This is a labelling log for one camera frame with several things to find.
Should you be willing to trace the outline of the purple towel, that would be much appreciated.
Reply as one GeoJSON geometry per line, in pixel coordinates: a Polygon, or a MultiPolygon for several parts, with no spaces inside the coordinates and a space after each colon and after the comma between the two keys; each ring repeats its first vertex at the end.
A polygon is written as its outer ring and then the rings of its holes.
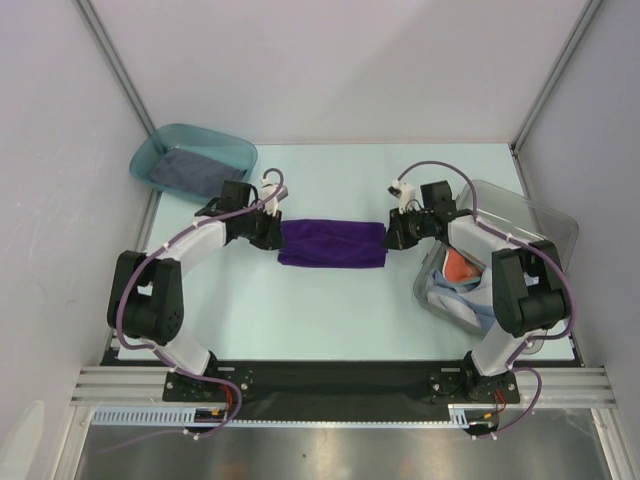
{"type": "Polygon", "coordinates": [[[323,269],[385,266],[388,250],[382,223],[301,219],[284,221],[281,229],[285,241],[277,257],[281,265],[323,269]]]}

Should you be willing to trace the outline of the orange towel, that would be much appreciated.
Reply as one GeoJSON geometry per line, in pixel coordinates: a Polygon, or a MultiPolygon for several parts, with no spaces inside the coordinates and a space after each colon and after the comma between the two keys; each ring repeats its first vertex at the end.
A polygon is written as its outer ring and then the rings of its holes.
{"type": "Polygon", "coordinates": [[[455,249],[447,249],[442,273],[449,283],[456,285],[477,283],[481,280],[484,271],[484,265],[474,263],[455,249]]]}

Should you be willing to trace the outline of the dark grey-blue towel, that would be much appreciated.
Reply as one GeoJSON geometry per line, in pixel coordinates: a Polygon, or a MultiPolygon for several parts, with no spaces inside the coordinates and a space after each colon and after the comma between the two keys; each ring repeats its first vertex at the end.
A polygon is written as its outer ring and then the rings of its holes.
{"type": "Polygon", "coordinates": [[[173,149],[150,170],[149,179],[183,194],[211,199],[222,192],[225,181],[241,181],[245,174],[245,169],[198,153],[173,149]]]}

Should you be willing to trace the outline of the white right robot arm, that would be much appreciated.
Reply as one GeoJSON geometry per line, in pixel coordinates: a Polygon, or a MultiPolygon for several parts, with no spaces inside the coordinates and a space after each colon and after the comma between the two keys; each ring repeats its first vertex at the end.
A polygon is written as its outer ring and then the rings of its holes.
{"type": "Polygon", "coordinates": [[[408,250],[424,239],[434,248],[415,284],[419,301],[481,336],[460,377],[463,395],[481,402],[526,349],[558,337],[557,324],[573,318],[562,260],[564,243],[538,228],[567,216],[483,181],[459,197],[448,182],[415,188],[396,179],[388,189],[398,205],[389,213],[385,245],[408,250]]]}

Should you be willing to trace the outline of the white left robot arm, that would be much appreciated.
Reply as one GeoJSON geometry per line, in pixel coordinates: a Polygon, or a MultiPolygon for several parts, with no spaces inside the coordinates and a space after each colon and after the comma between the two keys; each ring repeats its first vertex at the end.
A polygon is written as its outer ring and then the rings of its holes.
{"type": "Polygon", "coordinates": [[[263,178],[260,188],[225,181],[219,196],[156,249],[122,252],[116,260],[107,312],[120,345],[154,353],[186,376],[185,388],[195,398],[214,397],[220,388],[219,374],[209,369],[215,356],[183,326],[183,278],[236,239],[264,251],[283,248],[279,203],[287,195],[281,181],[263,178]]]}

